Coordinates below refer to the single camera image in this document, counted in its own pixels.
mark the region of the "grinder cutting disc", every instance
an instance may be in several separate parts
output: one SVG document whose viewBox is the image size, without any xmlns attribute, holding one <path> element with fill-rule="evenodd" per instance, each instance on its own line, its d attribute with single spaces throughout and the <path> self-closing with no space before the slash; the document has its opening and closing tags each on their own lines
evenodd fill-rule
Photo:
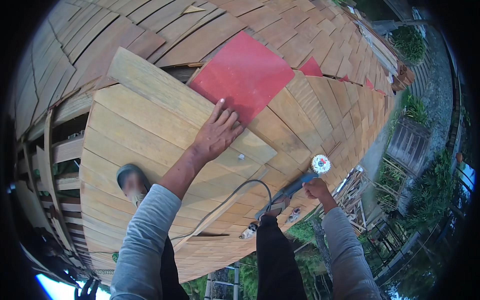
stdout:
<svg viewBox="0 0 480 300">
<path fill-rule="evenodd" d="M 326 173 L 330 169 L 330 161 L 325 155 L 319 154 L 312 158 L 310 166 L 315 173 L 320 175 Z"/>
</svg>

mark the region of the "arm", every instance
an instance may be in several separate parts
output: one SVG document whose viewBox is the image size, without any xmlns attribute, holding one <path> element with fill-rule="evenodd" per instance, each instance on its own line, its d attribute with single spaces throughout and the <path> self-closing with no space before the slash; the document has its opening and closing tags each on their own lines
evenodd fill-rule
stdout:
<svg viewBox="0 0 480 300">
<path fill-rule="evenodd" d="M 244 126 L 232 128 L 238 114 L 220 114 L 224 101 L 199 130 L 193 144 L 154 184 L 128 224 L 112 279 L 110 299 L 162 299 L 161 256 L 181 199 L 203 166 L 217 158 Z"/>
<path fill-rule="evenodd" d="M 318 198 L 324 206 L 322 226 L 332 257 L 333 293 L 335 299 L 380 299 L 363 248 L 345 213 L 337 206 L 322 179 L 304 184 L 310 199 Z"/>
</svg>

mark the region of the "red panel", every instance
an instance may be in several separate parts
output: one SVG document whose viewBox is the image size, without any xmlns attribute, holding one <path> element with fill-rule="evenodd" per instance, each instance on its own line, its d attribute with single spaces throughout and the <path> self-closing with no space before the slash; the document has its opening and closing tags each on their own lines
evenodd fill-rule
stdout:
<svg viewBox="0 0 480 300">
<path fill-rule="evenodd" d="M 348 82 L 348 75 L 345 75 L 345 77 L 340 78 L 338 81 L 345 81 Z"/>
<path fill-rule="evenodd" d="M 313 56 L 310 57 L 310 59 L 299 68 L 299 71 L 302 71 L 305 76 L 324 76 L 322 70 L 320 70 L 320 66 Z"/>
<path fill-rule="evenodd" d="M 295 73 L 288 63 L 251 36 L 240 31 L 190 83 L 190 88 L 239 113 L 250 123 Z"/>
<path fill-rule="evenodd" d="M 373 84 L 368 80 L 368 78 L 365 78 L 365 86 L 369 87 L 371 90 L 374 89 Z"/>
</svg>

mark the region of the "grey long sleeve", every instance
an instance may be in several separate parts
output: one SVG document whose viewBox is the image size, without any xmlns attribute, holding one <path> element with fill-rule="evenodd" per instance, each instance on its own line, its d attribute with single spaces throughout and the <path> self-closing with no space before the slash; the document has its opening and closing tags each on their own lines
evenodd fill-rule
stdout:
<svg viewBox="0 0 480 300">
<path fill-rule="evenodd" d="M 180 206 L 175 194 L 161 185 L 152 186 L 128 224 L 110 300 L 161 299 L 161 257 Z"/>
<path fill-rule="evenodd" d="M 322 226 L 332 257 L 335 299 L 381 299 L 363 248 L 340 207 L 331 209 Z"/>
</svg>

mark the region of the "black pants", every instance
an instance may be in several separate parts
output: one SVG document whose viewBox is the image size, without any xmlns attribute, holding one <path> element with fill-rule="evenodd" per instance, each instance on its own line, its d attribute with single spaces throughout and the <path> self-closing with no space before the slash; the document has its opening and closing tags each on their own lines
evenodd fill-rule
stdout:
<svg viewBox="0 0 480 300">
<path fill-rule="evenodd" d="M 276 218 L 263 216 L 257 230 L 257 300 L 306 300 L 295 254 Z M 163 299 L 189 299 L 181 285 L 170 239 L 165 242 L 160 277 Z"/>
</svg>

